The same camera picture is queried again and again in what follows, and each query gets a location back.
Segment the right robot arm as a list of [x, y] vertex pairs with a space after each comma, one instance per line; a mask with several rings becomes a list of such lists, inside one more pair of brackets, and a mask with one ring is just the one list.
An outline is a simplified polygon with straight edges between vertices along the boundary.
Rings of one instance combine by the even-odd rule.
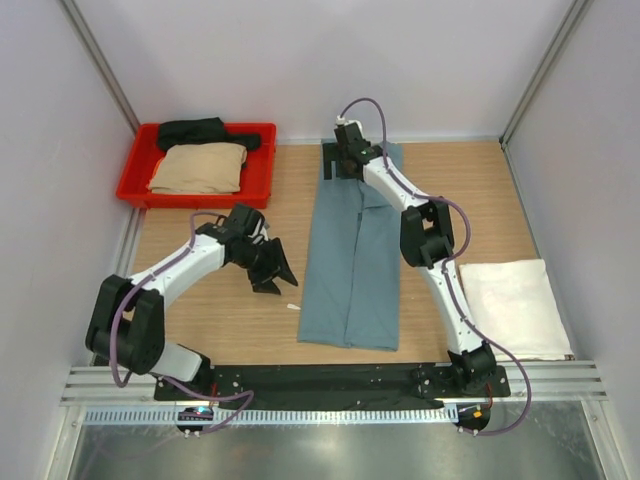
[[357, 120], [339, 116], [335, 140], [323, 146], [324, 177], [356, 179], [400, 213], [400, 252], [431, 290], [445, 327], [448, 377], [459, 394], [484, 393], [497, 372], [490, 342], [475, 331], [457, 278], [452, 204], [417, 188], [395, 165], [384, 144], [366, 140]]

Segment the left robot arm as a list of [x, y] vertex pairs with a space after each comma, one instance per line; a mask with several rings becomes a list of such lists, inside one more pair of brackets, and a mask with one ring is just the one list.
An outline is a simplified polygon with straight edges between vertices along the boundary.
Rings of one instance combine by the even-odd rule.
[[205, 212], [207, 222], [189, 220], [190, 237], [154, 266], [100, 285], [85, 344], [107, 360], [114, 383], [150, 374], [189, 399], [204, 398], [213, 386], [208, 357], [166, 338], [165, 314], [172, 303], [204, 277], [229, 264], [243, 269], [255, 293], [279, 294], [282, 280], [298, 283], [282, 242], [270, 237], [265, 216], [244, 204], [228, 214]]

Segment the blue t-shirt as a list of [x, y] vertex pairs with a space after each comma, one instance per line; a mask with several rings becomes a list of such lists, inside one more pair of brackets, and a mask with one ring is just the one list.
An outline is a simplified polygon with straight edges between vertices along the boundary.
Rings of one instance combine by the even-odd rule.
[[400, 214], [355, 179], [318, 176], [297, 340], [399, 346]]

